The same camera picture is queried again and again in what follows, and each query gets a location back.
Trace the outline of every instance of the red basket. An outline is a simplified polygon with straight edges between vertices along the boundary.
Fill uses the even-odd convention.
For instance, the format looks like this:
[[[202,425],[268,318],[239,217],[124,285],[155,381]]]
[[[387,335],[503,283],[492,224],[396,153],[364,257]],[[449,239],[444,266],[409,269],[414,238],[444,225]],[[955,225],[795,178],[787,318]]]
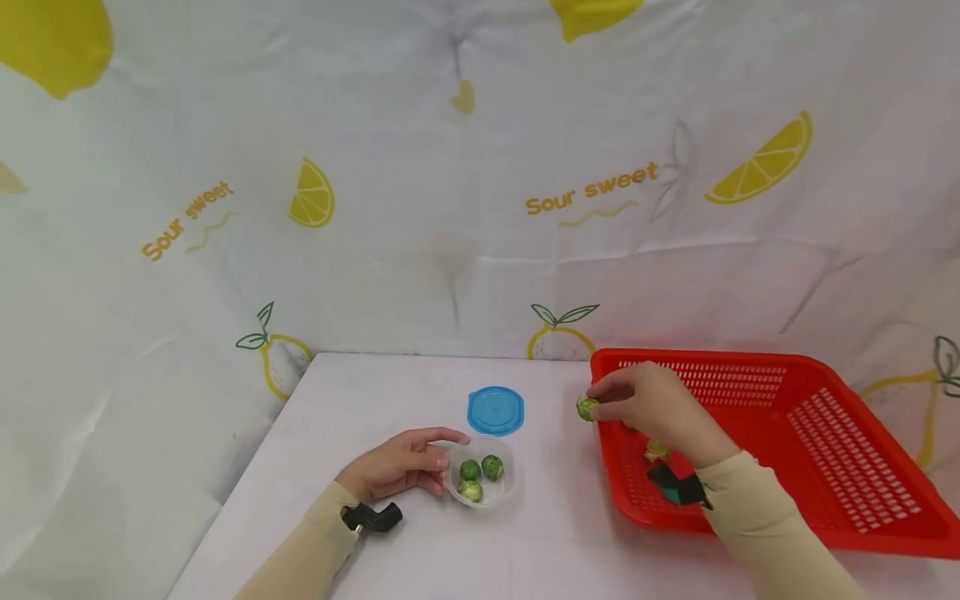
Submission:
[[[638,362],[672,369],[737,442],[772,468],[829,547],[960,559],[960,519],[863,401],[805,356],[605,348],[593,381]],[[712,533],[699,506],[667,502],[647,479],[647,438],[601,422],[613,503],[647,527]],[[689,470],[683,457],[676,471]]]

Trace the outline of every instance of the white curtain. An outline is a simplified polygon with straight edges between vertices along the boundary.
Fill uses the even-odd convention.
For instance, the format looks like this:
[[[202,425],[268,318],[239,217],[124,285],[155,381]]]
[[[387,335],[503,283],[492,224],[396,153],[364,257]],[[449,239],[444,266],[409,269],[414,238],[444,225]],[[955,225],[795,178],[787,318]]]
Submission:
[[[960,502],[960,4],[598,4],[0,3],[0,595],[162,597],[317,351],[808,354]]]

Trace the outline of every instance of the blue plastic lid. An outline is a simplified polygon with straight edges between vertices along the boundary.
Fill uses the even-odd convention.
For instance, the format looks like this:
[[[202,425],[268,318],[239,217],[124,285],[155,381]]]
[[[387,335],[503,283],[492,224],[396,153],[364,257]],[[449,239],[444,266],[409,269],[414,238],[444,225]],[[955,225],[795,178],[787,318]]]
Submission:
[[[523,424],[523,397],[500,386],[477,390],[470,394],[467,422],[488,436],[510,435]]]

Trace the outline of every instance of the brussels sprout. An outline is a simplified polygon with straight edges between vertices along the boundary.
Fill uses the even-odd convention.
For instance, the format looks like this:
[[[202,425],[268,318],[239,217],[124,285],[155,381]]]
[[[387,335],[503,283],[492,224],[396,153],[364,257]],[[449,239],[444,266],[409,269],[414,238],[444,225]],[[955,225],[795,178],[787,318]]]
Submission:
[[[483,488],[480,487],[479,483],[470,479],[461,480],[457,486],[457,493],[470,502],[480,502],[483,500]]]
[[[503,474],[503,461],[500,460],[499,456],[488,454],[483,457],[480,464],[483,465],[483,474],[491,481],[496,481]]]
[[[480,464],[472,458],[464,461],[460,465],[460,476],[467,481],[476,481],[480,479]]]
[[[650,440],[647,442],[647,451],[643,453],[643,458],[647,459],[648,463],[668,461],[670,460],[670,448],[666,447],[663,442]]]
[[[577,413],[580,414],[580,418],[583,420],[593,420],[593,417],[590,416],[590,409],[599,405],[600,400],[584,396],[577,400]]]

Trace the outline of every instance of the white table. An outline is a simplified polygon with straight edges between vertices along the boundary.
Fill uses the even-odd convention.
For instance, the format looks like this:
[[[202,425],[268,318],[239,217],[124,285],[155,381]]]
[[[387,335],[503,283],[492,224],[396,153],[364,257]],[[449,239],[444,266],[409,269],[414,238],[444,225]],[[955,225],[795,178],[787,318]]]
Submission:
[[[596,428],[573,407],[589,380],[586,363],[320,354],[169,598],[231,598],[343,465],[403,429],[474,433],[468,394],[491,385],[524,399],[523,426],[503,438],[519,493],[492,512],[420,490],[393,498],[403,521],[363,536],[334,598],[753,597],[718,540],[643,531],[610,504]],[[957,564],[841,559],[874,598],[960,597]]]

